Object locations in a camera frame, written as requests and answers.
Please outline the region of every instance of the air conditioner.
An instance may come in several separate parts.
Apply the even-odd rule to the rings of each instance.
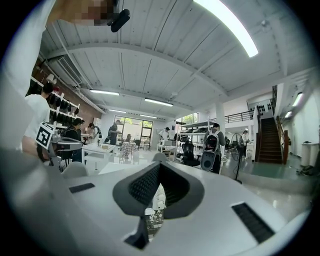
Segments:
[[[81,84],[83,83],[81,75],[67,55],[53,58],[48,62],[48,64],[67,84],[76,88],[81,88]]]

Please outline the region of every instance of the wooden stairs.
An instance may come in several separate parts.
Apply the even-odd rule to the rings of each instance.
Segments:
[[[281,144],[274,118],[261,119],[261,145],[258,162],[283,163]]]

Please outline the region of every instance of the fluorescent light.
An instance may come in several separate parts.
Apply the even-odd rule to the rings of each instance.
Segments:
[[[95,93],[95,94],[109,94],[109,95],[119,96],[118,92],[111,92],[111,91],[105,91],[105,90],[94,90],[94,89],[90,89],[89,91],[92,93]]]
[[[295,107],[295,106],[297,106],[297,105],[299,104],[299,102],[300,102],[300,100],[301,100],[301,98],[302,98],[302,95],[303,95],[302,92],[298,93],[298,95],[296,96],[296,99],[295,99],[292,107]]]
[[[258,54],[258,49],[250,37],[248,31],[244,25],[238,20],[238,18],[219,0],[193,0],[197,4],[203,6],[208,11],[213,13],[219,20],[221,20],[236,36],[239,42],[242,44],[249,57],[253,57]]]
[[[288,117],[290,117],[290,116],[291,116],[291,114],[292,114],[292,112],[291,112],[291,111],[289,111],[288,113],[286,113],[286,115],[285,115],[285,117],[284,117],[284,118],[288,118]]]
[[[165,105],[165,106],[168,106],[168,107],[172,107],[173,106],[173,104],[166,103],[166,102],[163,102],[163,101],[154,100],[154,99],[150,99],[150,98],[145,98],[144,100],[146,102],[157,103],[157,104]]]
[[[109,111],[112,111],[112,112],[119,112],[119,113],[127,113],[127,112],[124,112],[124,111],[120,111],[120,110],[113,110],[113,109],[109,109]]]
[[[141,114],[140,116],[141,116],[141,117],[145,117],[145,118],[154,118],[154,119],[157,119],[157,117],[155,117],[155,116],[150,116],[150,115]]]

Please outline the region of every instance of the brick wall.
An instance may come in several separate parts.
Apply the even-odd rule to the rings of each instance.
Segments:
[[[37,59],[32,71],[32,76],[39,82],[44,80],[51,73],[45,65],[42,65],[41,67],[44,72],[40,73],[40,71],[36,69],[36,67],[40,64],[41,61]],[[72,90],[64,86],[59,80],[57,80],[55,86],[59,88],[60,95],[61,93],[64,93],[65,99],[69,100],[75,105],[80,104],[78,117],[83,118],[83,120],[85,121],[85,123],[81,127],[82,132],[84,132],[85,127],[88,127],[88,125],[93,122],[94,118],[101,119],[102,114],[99,111],[97,111],[95,108],[93,108],[88,103],[79,98],[74,92],[72,92]]]

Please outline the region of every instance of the black railing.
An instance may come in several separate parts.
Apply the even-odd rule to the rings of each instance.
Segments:
[[[253,120],[254,119],[254,110],[250,110],[247,112],[242,112],[242,113],[238,113],[238,114],[231,114],[231,115],[227,115],[224,117],[224,122],[226,124],[229,123],[234,123],[234,122],[243,122],[243,121],[248,121],[248,120]],[[212,122],[216,122],[217,119],[210,119],[210,121]]]
[[[277,95],[278,95],[278,85],[274,85],[272,87],[272,102],[271,102],[271,106],[272,106],[272,112],[273,114],[275,114],[275,109],[276,109],[276,105],[277,105]]]

